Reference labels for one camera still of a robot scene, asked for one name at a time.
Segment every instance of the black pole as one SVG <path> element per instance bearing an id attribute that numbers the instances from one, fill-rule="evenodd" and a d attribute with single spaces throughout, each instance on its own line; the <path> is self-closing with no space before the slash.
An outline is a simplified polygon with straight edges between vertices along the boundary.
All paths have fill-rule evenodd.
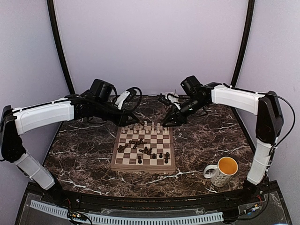
<path id="1" fill-rule="evenodd" d="M 60 59 L 60 65 L 62 68 L 62 72 L 64 74 L 64 77 L 65 77 L 65 80 L 67 83 L 67 88 L 69 89 L 70 94 L 75 94 L 74 86 L 72 84 L 70 73 L 69 73 L 69 70 L 67 67 L 65 55 L 62 50 L 62 44 L 60 41 L 60 33 L 58 30 L 56 16 L 55 16 L 54 2 L 53 2 L 53 0 L 47 0 L 47 4 L 48 4 L 48 11 L 49 11 L 49 17 L 50 17 L 53 37 L 54 37 L 54 41 L 55 41 L 55 45 L 56 45 L 57 54 Z"/>
<path id="2" fill-rule="evenodd" d="M 248 43 L 248 38 L 249 38 L 249 33 L 250 33 L 253 11 L 254 11 L 254 3 L 255 3 L 255 0 L 249 0 L 249 2 L 248 2 L 248 9 L 247 9 L 244 33 L 243 33 L 243 37 L 242 37 L 242 42 L 240 44 L 240 52 L 238 55 L 238 59 L 237 59 L 234 73 L 233 73 L 232 80 L 231 80 L 231 85 L 233 87 L 235 87 L 238 82 L 238 78 L 240 75 L 240 69 L 243 64 L 246 47 L 247 47 L 247 43 Z"/>

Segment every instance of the black pawn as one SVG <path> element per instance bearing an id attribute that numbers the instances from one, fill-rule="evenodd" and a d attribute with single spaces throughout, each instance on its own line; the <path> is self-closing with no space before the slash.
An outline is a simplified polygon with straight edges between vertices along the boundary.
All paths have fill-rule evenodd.
<path id="1" fill-rule="evenodd" d="M 137 159 L 138 159 L 137 162 L 138 162 L 139 164 L 141 164 L 141 163 L 142 163 L 141 156 L 138 156 Z"/>

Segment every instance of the chessboard border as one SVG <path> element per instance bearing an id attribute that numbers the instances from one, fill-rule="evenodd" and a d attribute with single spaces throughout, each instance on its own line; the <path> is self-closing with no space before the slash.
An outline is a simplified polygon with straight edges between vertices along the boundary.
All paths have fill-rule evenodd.
<path id="1" fill-rule="evenodd" d="M 117 137 L 112 150 L 111 170 L 120 172 L 146 172 L 146 173 L 172 173 L 176 169 L 174 143 L 173 143 L 173 130 L 169 127 L 169 139 L 170 139 L 170 152 L 171 152 L 171 165 L 124 165 L 116 164 L 117 148 L 119 146 L 120 135 L 122 128 L 119 127 L 117 131 Z"/>

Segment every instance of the mug rim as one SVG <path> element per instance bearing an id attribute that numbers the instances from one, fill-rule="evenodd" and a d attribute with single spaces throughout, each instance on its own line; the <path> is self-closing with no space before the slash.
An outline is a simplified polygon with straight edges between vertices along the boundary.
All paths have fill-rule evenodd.
<path id="1" fill-rule="evenodd" d="M 230 159 L 232 159 L 232 160 L 236 163 L 236 171 L 235 171 L 233 174 L 226 174 L 226 173 L 224 173 L 223 171 L 220 170 L 219 163 L 220 163 L 221 159 L 223 159 L 223 158 L 230 158 Z M 218 168 L 219 171 L 220 171 L 222 174 L 224 174 L 225 176 L 233 176 L 233 175 L 235 175 L 235 174 L 238 172 L 238 170 L 239 170 L 239 165 L 238 165 L 238 163 L 235 161 L 234 158 L 231 158 L 231 157 L 229 157 L 229 156 L 224 156 L 224 157 L 222 157 L 222 158 L 219 159 L 219 161 L 218 161 L 218 163 L 217 163 L 217 168 Z"/>

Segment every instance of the wooden chessboard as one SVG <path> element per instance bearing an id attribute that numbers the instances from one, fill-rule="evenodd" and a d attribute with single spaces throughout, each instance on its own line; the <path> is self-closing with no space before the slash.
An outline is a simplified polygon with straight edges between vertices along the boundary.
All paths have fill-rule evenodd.
<path id="1" fill-rule="evenodd" d="M 175 171 L 174 160 L 174 147 L 173 147 L 173 134 L 172 128 L 168 128 L 167 131 L 161 130 L 157 133 L 151 131 L 151 126 L 141 127 L 133 126 L 130 130 L 125 128 L 125 132 L 122 132 L 122 128 L 118 129 L 116 142 L 112 153 L 111 169 L 122 172 L 149 172 L 149 173 L 172 173 Z M 140 144 L 136 149 L 133 149 L 134 144 L 129 144 L 129 141 L 138 141 L 143 139 L 147 144 Z M 128 144 L 128 147 L 124 149 L 122 153 L 119 153 L 117 148 L 122 145 Z M 151 155 L 141 153 L 139 150 L 144 147 L 152 148 Z M 165 155 L 169 153 L 168 163 L 165 163 Z M 142 163 L 138 163 L 138 156 L 141 156 Z"/>

